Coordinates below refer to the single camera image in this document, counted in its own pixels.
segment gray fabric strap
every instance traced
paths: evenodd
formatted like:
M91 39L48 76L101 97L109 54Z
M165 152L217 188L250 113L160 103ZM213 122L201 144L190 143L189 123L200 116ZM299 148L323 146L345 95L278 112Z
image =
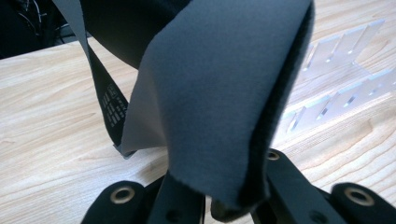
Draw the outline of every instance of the gray fabric strap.
M91 59L79 1L54 2ZM265 156L308 43L310 5L189 3L146 49L120 152L167 146L170 174L187 186L236 210L265 199Z

